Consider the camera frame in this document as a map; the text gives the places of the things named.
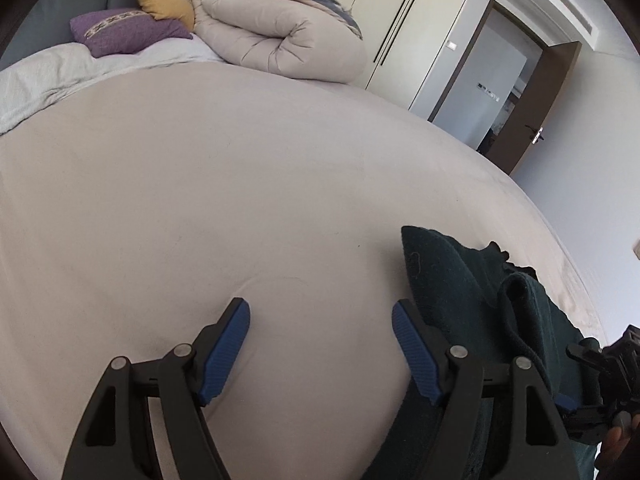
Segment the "person's right hand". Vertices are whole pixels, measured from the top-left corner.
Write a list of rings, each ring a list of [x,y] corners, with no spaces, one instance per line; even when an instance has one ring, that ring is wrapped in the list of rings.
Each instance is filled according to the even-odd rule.
[[[637,413],[632,416],[630,426],[627,429],[613,427],[608,430],[608,433],[601,444],[600,452],[594,461],[594,466],[598,472],[598,479],[601,479],[603,475],[613,467],[616,460],[618,460],[623,454],[624,449],[637,432],[639,422],[640,414]]]

